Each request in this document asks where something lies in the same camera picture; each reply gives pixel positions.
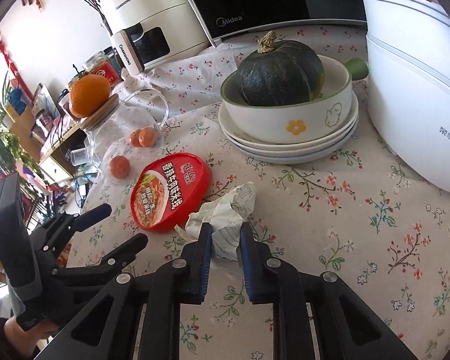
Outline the person's left hand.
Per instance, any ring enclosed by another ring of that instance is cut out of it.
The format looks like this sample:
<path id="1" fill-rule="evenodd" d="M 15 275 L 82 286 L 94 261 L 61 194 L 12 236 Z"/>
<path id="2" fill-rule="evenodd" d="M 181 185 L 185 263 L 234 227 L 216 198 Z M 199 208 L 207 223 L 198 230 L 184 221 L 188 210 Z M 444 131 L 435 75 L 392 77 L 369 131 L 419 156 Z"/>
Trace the person's left hand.
<path id="1" fill-rule="evenodd" d="M 12 317 L 4 323 L 4 335 L 12 347 L 24 359 L 32 359 L 37 344 L 47 339 L 58 329 L 58 326 L 49 320 L 42 320 L 34 328 L 24 331 Z"/>

